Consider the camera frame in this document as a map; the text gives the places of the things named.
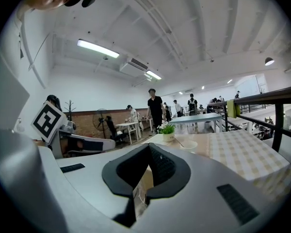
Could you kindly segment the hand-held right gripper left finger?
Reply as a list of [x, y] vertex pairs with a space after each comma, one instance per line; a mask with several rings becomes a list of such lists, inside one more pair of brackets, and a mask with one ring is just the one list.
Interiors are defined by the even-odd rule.
[[135, 149], [126, 147], [106, 153], [55, 159], [52, 151], [39, 146], [50, 185], [63, 211], [69, 233], [148, 233], [139, 223], [126, 227], [113, 218], [125, 211], [128, 199], [114, 195], [102, 179], [102, 169], [111, 160]]

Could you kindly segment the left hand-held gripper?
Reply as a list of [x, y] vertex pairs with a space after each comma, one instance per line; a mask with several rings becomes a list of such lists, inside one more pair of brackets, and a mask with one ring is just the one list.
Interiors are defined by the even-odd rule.
[[45, 101], [31, 123], [56, 159], [95, 155], [113, 150], [115, 141], [73, 134], [73, 122], [49, 101]]

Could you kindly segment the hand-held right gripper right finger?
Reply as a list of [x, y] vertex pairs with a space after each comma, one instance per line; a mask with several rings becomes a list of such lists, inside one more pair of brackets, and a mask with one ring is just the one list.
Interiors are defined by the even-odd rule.
[[[288, 196], [275, 200], [233, 170], [213, 159], [160, 145], [182, 158], [191, 169], [186, 186], [175, 196], [151, 200], [133, 224], [136, 233], [257, 233], [283, 207]], [[257, 212], [241, 224], [219, 192], [230, 184]]]

